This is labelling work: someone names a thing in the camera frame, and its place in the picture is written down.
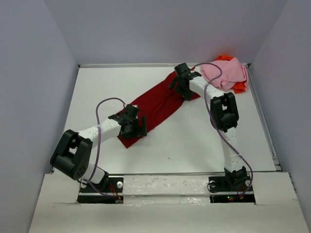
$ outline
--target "gray wall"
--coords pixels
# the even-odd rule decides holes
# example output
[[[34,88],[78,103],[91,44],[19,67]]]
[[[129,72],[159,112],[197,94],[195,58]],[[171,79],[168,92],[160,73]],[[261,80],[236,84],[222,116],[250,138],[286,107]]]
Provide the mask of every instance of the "gray wall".
[[[45,0],[79,64],[254,59],[286,0]]]
[[[252,64],[255,89],[311,229],[311,1],[289,0]]]
[[[26,233],[76,62],[43,0],[0,1],[0,232]]]

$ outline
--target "folded cloth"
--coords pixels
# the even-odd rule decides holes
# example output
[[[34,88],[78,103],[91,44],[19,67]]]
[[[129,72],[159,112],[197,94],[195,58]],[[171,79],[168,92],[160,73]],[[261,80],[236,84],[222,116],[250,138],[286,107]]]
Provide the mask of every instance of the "folded cloth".
[[[219,66],[223,71],[220,78],[211,82],[214,87],[222,88],[224,91],[233,89],[236,94],[247,90],[248,73],[236,57],[222,55],[211,63]],[[207,82],[219,74],[219,70],[211,65],[201,65],[200,69]]]
[[[142,115],[146,116],[147,132],[154,129],[157,125],[172,115],[184,102],[184,99],[180,94],[169,89],[169,85],[175,77],[176,72],[174,71],[170,73],[165,80],[131,102],[132,105],[137,105],[141,110],[138,114],[139,118]],[[191,100],[199,97],[199,95],[194,94]],[[129,148],[140,139],[118,138],[126,148]]]

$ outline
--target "pink towel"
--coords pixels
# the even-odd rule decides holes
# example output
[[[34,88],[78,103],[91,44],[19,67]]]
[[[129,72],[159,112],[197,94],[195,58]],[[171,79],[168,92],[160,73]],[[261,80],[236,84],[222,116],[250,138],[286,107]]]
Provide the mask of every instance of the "pink towel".
[[[220,78],[211,82],[214,87],[222,88],[224,91],[230,90],[236,82],[245,82],[245,89],[248,88],[248,73],[246,68],[235,57],[231,61],[211,62],[219,66],[223,74]],[[201,73],[205,80],[209,80],[219,75],[219,69],[211,65],[201,65]]]

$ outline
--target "cable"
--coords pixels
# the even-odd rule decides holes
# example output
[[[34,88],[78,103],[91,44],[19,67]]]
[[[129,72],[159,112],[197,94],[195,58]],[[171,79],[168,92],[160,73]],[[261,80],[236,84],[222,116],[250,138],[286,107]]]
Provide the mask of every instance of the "cable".
[[[95,109],[95,114],[96,114],[96,120],[97,120],[97,128],[98,128],[98,144],[97,144],[97,154],[96,154],[96,160],[95,160],[95,164],[94,164],[94,169],[92,171],[92,174],[91,176],[89,177],[89,179],[87,180],[87,183],[89,183],[89,185],[99,194],[103,195],[103,196],[106,196],[106,197],[111,197],[110,195],[107,195],[103,192],[101,192],[99,189],[97,189],[95,187],[95,185],[91,182],[94,174],[95,174],[95,171],[96,171],[96,168],[97,168],[97,165],[98,165],[98,161],[99,161],[99,153],[100,153],[100,150],[101,150],[101,140],[102,140],[102,130],[101,130],[101,122],[99,120],[99,116],[98,116],[98,108],[100,107],[100,105],[108,100],[119,100],[123,103],[123,106],[125,105],[125,102],[119,98],[116,98],[116,97],[111,97],[111,98],[107,98],[105,100],[102,100],[100,101],[97,106],[96,106],[96,109]]]
[[[221,77],[221,75],[223,74],[223,71],[222,71],[222,69],[219,67],[219,66],[217,66],[217,65],[215,65],[215,64],[213,64],[213,63],[209,63],[209,62],[207,62],[207,63],[198,63],[198,64],[196,64],[195,66],[193,66],[193,68],[192,69],[194,69],[195,67],[197,67],[197,66],[199,66],[199,65],[212,65],[212,66],[215,66],[216,68],[218,68],[219,70],[220,70],[220,74],[217,76],[217,77],[215,77],[215,78],[213,78],[213,79],[211,79],[206,85],[205,85],[205,87],[204,87],[204,100],[205,100],[205,105],[206,105],[206,109],[207,109],[207,112],[208,112],[208,114],[209,114],[209,117],[210,117],[210,119],[211,119],[211,122],[212,122],[212,125],[213,125],[213,127],[216,129],[216,131],[217,131],[217,133],[218,133],[218,135],[220,136],[220,138],[243,160],[243,162],[249,167],[249,170],[250,170],[250,173],[251,173],[251,180],[250,180],[250,183],[249,183],[249,186],[237,197],[237,198],[240,198],[240,197],[242,197],[243,195],[245,195],[245,193],[250,189],[250,187],[252,186],[252,183],[253,183],[253,175],[254,175],[254,172],[253,172],[253,170],[252,170],[252,168],[251,168],[251,166],[250,166],[250,164],[243,158],[243,156],[242,155],[240,155],[240,153],[224,138],[224,136],[220,133],[220,131],[219,131],[219,129],[216,127],[216,123],[215,123],[215,120],[213,119],[213,117],[212,117],[212,114],[211,114],[211,112],[210,112],[210,109],[209,109],[209,107],[208,107],[208,102],[207,102],[207,87],[208,87],[208,85],[212,82],[212,81],[214,81],[215,79],[217,79],[217,78],[219,78],[219,77]]]

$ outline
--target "orange cloth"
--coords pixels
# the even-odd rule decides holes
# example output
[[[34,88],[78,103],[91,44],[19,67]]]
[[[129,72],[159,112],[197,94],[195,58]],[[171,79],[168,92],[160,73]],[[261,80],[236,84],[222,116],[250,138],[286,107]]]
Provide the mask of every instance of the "orange cloth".
[[[233,57],[229,56],[229,55],[219,55],[217,58],[216,58],[216,61],[231,61],[233,59]],[[234,86],[232,87],[232,89],[234,90],[234,93],[235,94],[238,94],[238,93],[242,93],[245,91],[245,82],[236,82],[234,84]]]

